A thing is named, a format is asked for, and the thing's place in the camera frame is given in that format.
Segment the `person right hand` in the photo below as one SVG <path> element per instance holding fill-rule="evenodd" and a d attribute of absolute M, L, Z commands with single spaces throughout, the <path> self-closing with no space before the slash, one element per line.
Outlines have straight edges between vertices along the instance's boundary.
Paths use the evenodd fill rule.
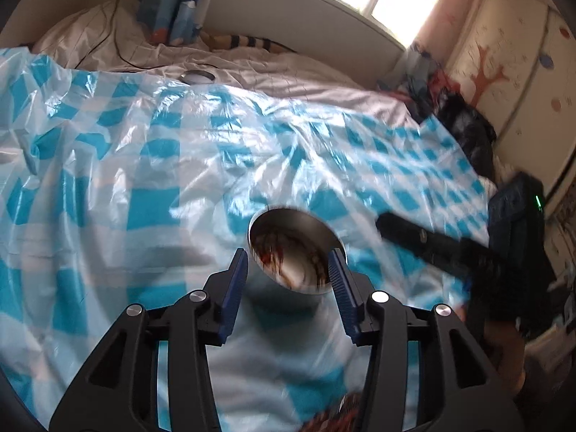
<path fill-rule="evenodd" d="M 484 338 L 493 349 L 491 362 L 513 396 L 525 381 L 525 341 L 514 324 L 486 322 Z"/>

